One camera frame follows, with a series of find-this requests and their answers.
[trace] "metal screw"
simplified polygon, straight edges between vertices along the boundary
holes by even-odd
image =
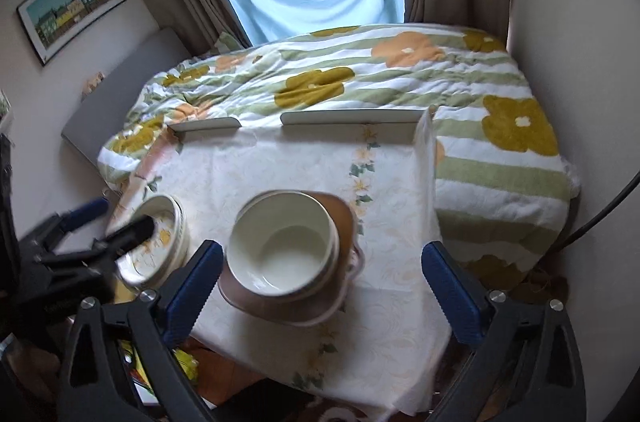
[[[556,312],[562,312],[562,310],[564,310],[564,305],[559,299],[552,299],[549,301],[549,306]]]
[[[80,307],[84,310],[89,310],[94,306],[95,306],[95,297],[92,297],[92,296],[86,297],[80,302]]]
[[[489,293],[489,299],[494,303],[504,303],[507,301],[507,294],[505,294],[502,290],[492,290]]]
[[[151,303],[151,301],[156,299],[156,296],[158,296],[158,293],[155,290],[152,290],[152,289],[143,290],[140,293],[140,300],[144,301],[145,303]]]

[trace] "table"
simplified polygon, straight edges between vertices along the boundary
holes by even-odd
[[[360,219],[366,264],[344,307],[309,328],[249,316],[211,293],[192,335],[280,382],[386,420],[428,408],[449,325],[422,277],[423,245],[440,238],[433,209],[434,139],[416,125],[219,129],[162,135],[132,177],[113,227],[149,188],[183,203],[193,253],[225,246],[235,215],[268,189],[341,196]]]

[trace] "small round container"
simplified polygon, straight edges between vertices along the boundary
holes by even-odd
[[[184,262],[190,242],[184,213],[174,197],[151,196],[142,202],[132,220],[142,215],[154,219],[154,235],[117,261],[121,280],[135,289],[162,285]]]
[[[247,290],[298,299],[332,275],[338,247],[334,221],[315,198],[297,191],[269,192],[241,211],[226,262]]]

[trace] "picture frame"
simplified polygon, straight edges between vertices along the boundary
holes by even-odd
[[[22,26],[42,65],[93,22],[126,0],[25,0]]]

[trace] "gray cushion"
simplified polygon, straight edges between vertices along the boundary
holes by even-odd
[[[97,165],[100,148],[121,131],[145,83],[189,57],[172,29],[156,32],[82,101],[62,129],[62,137]]]

